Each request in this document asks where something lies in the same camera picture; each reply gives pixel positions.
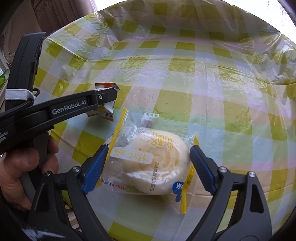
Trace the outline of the person left hand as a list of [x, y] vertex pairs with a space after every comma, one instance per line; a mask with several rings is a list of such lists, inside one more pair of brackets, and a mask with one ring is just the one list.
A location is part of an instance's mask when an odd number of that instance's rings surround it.
[[[56, 154], [59, 151], [58, 144], [52, 136], [48, 140], [47, 161], [42, 166], [42, 172], [51, 171], [56, 174], [59, 171], [59, 163]], [[7, 153], [1, 160], [1, 190], [5, 199], [16, 206], [29, 210], [32, 203], [25, 194], [20, 181], [22, 173], [34, 170], [39, 164], [39, 154], [36, 149]]]

